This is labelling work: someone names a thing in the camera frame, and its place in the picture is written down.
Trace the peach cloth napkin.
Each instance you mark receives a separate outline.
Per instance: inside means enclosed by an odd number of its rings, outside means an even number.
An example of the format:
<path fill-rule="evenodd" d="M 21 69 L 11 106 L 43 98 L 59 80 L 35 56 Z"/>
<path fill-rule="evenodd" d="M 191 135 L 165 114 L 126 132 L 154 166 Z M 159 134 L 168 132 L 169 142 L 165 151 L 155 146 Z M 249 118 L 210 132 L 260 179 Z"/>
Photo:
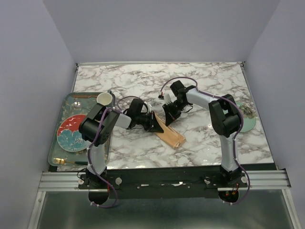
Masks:
<path fill-rule="evenodd" d="M 180 134 L 175 129 L 170 126 L 165 125 L 165 121 L 163 121 L 157 113 L 154 113 L 156 120 L 160 127 L 163 129 L 163 133 L 155 133 L 162 141 L 164 141 L 167 145 L 169 145 L 173 149 L 178 149 L 185 142 L 186 138 L 182 134 Z"/>

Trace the silver metal spoon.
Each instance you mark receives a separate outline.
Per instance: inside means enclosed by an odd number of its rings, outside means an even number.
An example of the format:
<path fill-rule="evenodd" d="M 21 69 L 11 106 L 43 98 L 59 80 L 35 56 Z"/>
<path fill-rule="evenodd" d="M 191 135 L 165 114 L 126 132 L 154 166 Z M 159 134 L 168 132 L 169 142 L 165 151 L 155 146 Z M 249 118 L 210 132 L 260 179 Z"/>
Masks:
<path fill-rule="evenodd" d="M 74 109 L 85 109 L 85 110 L 90 110 L 90 108 L 86 105 L 86 104 L 83 104 L 81 102 L 78 102 L 78 101 L 75 101 L 73 103 L 73 107 Z"/>

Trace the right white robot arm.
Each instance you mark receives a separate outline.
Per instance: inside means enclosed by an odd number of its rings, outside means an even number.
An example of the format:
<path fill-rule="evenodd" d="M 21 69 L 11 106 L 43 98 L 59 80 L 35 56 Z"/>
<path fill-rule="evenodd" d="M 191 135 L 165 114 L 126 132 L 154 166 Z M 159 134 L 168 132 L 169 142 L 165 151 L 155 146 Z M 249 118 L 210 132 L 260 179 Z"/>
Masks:
<path fill-rule="evenodd" d="M 236 182 L 237 176 L 242 173 L 238 162 L 236 137 L 244 125 L 243 115 L 230 94 L 224 96 L 212 95 L 198 89 L 198 83 L 184 86 L 175 77 L 170 89 L 175 96 L 172 101 L 169 94 L 160 91 L 159 98 L 164 100 L 165 124 L 169 126 L 181 116 L 182 110 L 191 105 L 205 108 L 210 113 L 214 131 L 219 135 L 221 142 L 222 161 L 220 183 L 230 187 Z"/>

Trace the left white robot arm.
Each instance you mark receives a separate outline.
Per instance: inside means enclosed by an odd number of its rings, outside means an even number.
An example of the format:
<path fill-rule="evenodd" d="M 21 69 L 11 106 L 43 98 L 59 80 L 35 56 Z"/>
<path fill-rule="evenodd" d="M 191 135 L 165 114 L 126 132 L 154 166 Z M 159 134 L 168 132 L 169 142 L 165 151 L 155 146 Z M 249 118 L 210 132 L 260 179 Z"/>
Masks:
<path fill-rule="evenodd" d="M 92 173 L 89 183 L 94 188 L 102 188 L 105 185 L 106 177 L 102 174 L 106 169 L 104 145 L 114 127 L 134 129 L 140 125 L 146 132 L 164 132 L 155 113 L 153 111 L 143 112 L 143 107 L 147 107 L 147 105 L 138 98 L 134 98 L 129 108 L 124 112 L 96 104 L 81 122 L 79 132 L 83 140 L 90 142 L 87 149 L 87 169 Z"/>

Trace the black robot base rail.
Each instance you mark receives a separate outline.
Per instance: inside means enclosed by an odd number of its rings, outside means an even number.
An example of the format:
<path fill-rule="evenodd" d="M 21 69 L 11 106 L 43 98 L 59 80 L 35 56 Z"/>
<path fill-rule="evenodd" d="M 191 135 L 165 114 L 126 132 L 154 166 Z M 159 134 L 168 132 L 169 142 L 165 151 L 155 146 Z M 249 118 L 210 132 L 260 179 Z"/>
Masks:
<path fill-rule="evenodd" d="M 235 200 L 248 187 L 241 169 L 226 172 L 221 166 L 106 169 L 100 177 L 85 171 L 79 189 L 92 197 L 119 199 L 219 198 Z"/>

